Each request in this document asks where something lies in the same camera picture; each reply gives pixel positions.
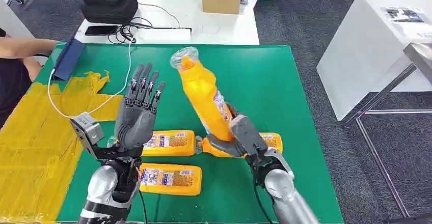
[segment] robotic arm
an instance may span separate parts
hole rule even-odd
[[[71,119],[82,145],[101,162],[90,180],[78,224],[121,224],[126,221],[140,183],[138,168],[143,145],[153,136],[157,105],[165,86],[162,81],[152,96],[158,72],[148,79],[151,68],[151,64],[139,65],[132,76],[117,115],[115,135],[118,143],[112,147],[98,147],[103,132],[88,113]],[[229,127],[234,142],[221,141],[210,134],[207,136],[210,143],[233,157],[246,155],[253,174],[255,195],[258,197],[257,186],[267,191],[279,223],[318,224],[318,219],[294,187],[294,174],[282,155],[265,144],[248,117],[231,106],[229,108],[233,114]]]
[[[294,174],[283,156],[265,144],[248,117],[228,106],[234,119],[229,128],[234,142],[225,142],[208,135],[210,144],[233,157],[246,154],[246,161],[253,174],[253,184],[258,203],[261,202],[256,186],[261,186],[273,201],[273,209],[281,224],[318,224],[319,221],[309,205],[294,187]]]
[[[101,162],[90,180],[78,224],[126,221],[140,183],[138,168],[143,145],[153,136],[156,109],[165,86],[162,81],[152,96],[158,72],[147,79],[151,68],[151,64],[146,67],[138,65],[132,76],[117,115],[115,135],[118,143],[112,147],[98,147],[103,132],[88,113],[70,121],[82,145]]]

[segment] yellow plastic sheet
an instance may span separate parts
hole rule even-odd
[[[54,103],[66,115],[91,111],[110,95],[97,94],[108,73],[72,77],[63,92],[51,85]],[[0,222],[53,222],[82,151],[69,119],[51,106],[47,86],[34,83],[0,131]],[[122,96],[92,113],[115,120]]]

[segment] gray carpet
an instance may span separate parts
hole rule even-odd
[[[82,21],[80,0],[26,0],[12,9],[40,38],[66,40]],[[400,213],[358,128],[336,121],[316,65],[353,0],[278,0],[255,7],[261,44],[288,44],[315,122],[340,209],[346,223],[382,223]],[[432,104],[430,94],[391,95],[382,108]],[[431,120],[365,119],[376,149],[408,211],[432,211]]]

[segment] green mat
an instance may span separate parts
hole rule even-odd
[[[324,223],[343,219],[315,133],[308,104],[288,46],[195,45],[203,65],[217,77],[225,100],[246,114],[261,132],[277,132],[284,142],[283,155],[295,174],[295,185]],[[182,45],[137,45],[132,53],[132,72],[138,63],[152,62],[167,82],[159,104],[155,130],[205,131],[183,93],[177,71],[169,64]],[[57,57],[56,49],[52,57]],[[37,81],[46,83],[50,59]],[[112,94],[123,86],[128,66],[127,46],[87,45],[74,75],[86,71],[110,72],[110,82],[101,93]],[[105,139],[113,134],[114,122],[102,122]],[[197,165],[202,168],[202,189],[195,197],[145,193],[151,222],[266,222],[252,188],[252,175],[244,159],[216,158],[208,154],[191,157],[146,157],[145,162]],[[78,162],[58,221],[76,221],[87,195],[87,186],[98,162],[83,153]],[[275,219],[272,205],[262,190],[267,212]],[[143,208],[135,198],[128,221],[143,221]]]

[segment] clear bottle cap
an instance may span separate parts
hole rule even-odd
[[[198,49],[185,47],[171,56],[170,64],[177,70],[183,71],[194,66],[198,60]]]

